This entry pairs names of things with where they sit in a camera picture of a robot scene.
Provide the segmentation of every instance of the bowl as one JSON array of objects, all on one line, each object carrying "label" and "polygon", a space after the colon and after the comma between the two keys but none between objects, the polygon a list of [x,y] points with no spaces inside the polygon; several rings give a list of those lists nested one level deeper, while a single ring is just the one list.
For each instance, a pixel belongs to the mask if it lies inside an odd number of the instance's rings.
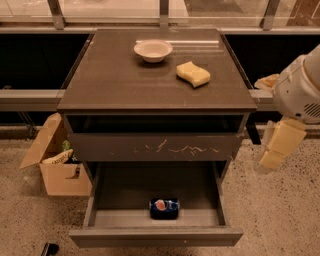
[{"label": "bowl", "polygon": [[135,45],[134,51],[140,55],[144,61],[157,63],[172,52],[172,45],[163,40],[144,40]]}]

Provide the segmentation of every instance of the glass partition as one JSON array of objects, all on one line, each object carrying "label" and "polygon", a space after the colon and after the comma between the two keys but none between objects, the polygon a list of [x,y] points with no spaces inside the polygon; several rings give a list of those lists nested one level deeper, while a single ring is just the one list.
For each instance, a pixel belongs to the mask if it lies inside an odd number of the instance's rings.
[{"label": "glass partition", "polygon": [[0,0],[0,21],[51,21],[47,0]]},{"label": "glass partition", "polygon": [[[160,15],[160,5],[168,5]],[[152,25],[218,28],[319,27],[320,2],[304,0],[0,0],[1,26]]]},{"label": "glass partition", "polygon": [[274,27],[320,26],[320,2],[280,0]]},{"label": "glass partition", "polygon": [[[158,23],[160,0],[59,0],[67,22]],[[184,0],[169,1],[169,17],[186,17]]]},{"label": "glass partition", "polygon": [[258,27],[268,0],[184,0],[189,25]]}]

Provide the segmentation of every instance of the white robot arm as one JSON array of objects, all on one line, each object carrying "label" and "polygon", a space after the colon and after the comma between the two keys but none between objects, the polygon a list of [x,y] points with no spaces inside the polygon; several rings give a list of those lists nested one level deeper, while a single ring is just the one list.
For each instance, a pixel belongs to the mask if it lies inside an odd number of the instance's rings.
[{"label": "white robot arm", "polygon": [[299,56],[280,75],[259,79],[255,86],[273,94],[274,105],[283,115],[258,161],[259,168],[274,170],[304,139],[305,124],[320,123],[320,45]]},{"label": "white robot arm", "polygon": [[320,122],[320,45],[280,73],[273,102],[283,116],[306,124]]}]

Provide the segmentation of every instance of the open cardboard box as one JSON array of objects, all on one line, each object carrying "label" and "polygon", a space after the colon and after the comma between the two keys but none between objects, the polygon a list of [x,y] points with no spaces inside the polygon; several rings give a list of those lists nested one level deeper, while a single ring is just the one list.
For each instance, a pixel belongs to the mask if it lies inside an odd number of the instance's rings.
[{"label": "open cardboard box", "polygon": [[48,117],[27,151],[20,168],[39,164],[48,195],[89,196],[92,184],[82,164],[43,164],[43,159],[61,152],[67,138],[61,115]]}]

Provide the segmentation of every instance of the speckled floor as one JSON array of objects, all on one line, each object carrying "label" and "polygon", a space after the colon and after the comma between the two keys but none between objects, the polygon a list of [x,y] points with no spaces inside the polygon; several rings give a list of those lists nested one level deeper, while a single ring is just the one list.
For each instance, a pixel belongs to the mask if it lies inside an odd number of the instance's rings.
[{"label": "speckled floor", "polygon": [[223,183],[226,210],[243,237],[235,247],[79,249],[86,197],[47,196],[37,166],[19,170],[32,141],[0,130],[0,256],[40,255],[47,241],[57,255],[316,256],[320,251],[320,136],[305,139],[276,172],[259,174],[259,146],[245,139]]}]

